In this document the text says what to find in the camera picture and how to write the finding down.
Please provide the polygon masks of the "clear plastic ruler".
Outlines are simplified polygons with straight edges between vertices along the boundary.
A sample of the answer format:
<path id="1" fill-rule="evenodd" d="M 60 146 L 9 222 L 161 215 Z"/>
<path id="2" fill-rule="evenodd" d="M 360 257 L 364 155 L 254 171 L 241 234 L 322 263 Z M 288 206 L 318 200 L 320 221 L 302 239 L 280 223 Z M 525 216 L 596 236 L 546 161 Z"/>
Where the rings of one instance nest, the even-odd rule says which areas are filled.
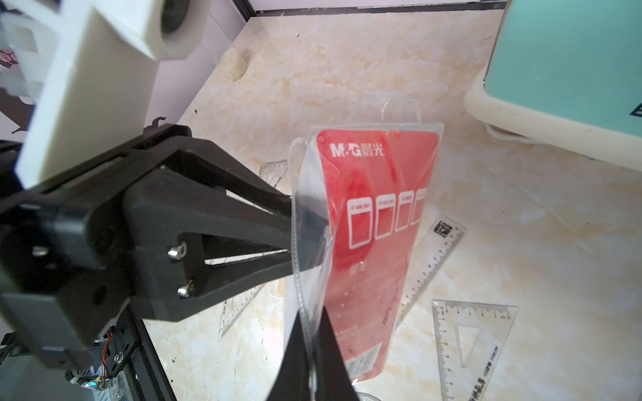
<path id="1" fill-rule="evenodd" d="M 287 160 L 266 162 L 260 166 L 259 177 L 269 185 L 271 185 L 272 188 L 276 188 L 281 182 L 282 178 L 284 178 L 284 176 L 286 175 L 287 171 Z"/>

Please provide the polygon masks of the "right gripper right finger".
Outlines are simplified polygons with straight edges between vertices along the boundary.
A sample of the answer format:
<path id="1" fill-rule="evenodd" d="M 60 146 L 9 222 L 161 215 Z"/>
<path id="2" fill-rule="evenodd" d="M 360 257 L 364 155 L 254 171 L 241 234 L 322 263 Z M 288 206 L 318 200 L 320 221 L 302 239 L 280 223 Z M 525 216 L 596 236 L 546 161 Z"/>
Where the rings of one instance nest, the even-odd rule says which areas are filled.
<path id="1" fill-rule="evenodd" d="M 320 401 L 359 401 L 349 379 L 327 309 L 324 308 L 315 336 L 315 371 Z"/>

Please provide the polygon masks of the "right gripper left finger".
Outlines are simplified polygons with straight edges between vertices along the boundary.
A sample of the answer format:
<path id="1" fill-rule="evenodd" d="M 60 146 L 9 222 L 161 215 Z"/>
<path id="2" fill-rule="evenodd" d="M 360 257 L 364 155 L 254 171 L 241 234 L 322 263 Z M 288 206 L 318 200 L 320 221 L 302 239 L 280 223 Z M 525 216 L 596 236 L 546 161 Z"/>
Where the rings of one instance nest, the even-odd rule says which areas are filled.
<path id="1" fill-rule="evenodd" d="M 279 374 L 267 396 L 267 401 L 308 401 L 309 357 L 301 318 L 296 317 Z"/>

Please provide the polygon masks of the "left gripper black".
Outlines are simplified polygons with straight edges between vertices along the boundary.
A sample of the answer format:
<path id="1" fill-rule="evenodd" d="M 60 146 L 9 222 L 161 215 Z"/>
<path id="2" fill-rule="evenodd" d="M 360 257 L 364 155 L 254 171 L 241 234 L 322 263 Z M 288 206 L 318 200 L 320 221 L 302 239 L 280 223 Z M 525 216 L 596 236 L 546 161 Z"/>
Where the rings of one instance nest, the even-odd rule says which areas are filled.
<path id="1" fill-rule="evenodd" d="M 90 367 L 132 296 L 140 317 L 179 322 L 324 246 L 327 218 L 191 135 L 146 130 L 32 189 L 20 145 L 1 144 L 1 314 L 43 366 Z"/>

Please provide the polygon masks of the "clear protractor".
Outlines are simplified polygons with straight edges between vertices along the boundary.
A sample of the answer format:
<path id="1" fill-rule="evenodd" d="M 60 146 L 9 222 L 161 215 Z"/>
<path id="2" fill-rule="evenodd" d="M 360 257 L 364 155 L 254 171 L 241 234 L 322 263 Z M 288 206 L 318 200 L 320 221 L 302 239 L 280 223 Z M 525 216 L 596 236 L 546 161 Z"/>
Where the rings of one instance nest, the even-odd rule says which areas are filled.
<path id="1" fill-rule="evenodd" d="M 240 256 L 220 257 L 212 260 L 212 265 L 217 266 L 228 262 L 242 262 L 245 260 L 257 259 L 259 257 L 267 257 L 274 254 L 284 253 L 284 250 L 257 252 Z M 243 312 L 252 303 L 253 299 L 262 291 L 265 283 L 252 287 L 245 292 L 241 292 L 234 297 L 227 299 L 222 306 L 222 313 L 220 317 L 220 324 L 218 330 L 218 341 L 228 333 L 230 328 L 237 322 Z"/>

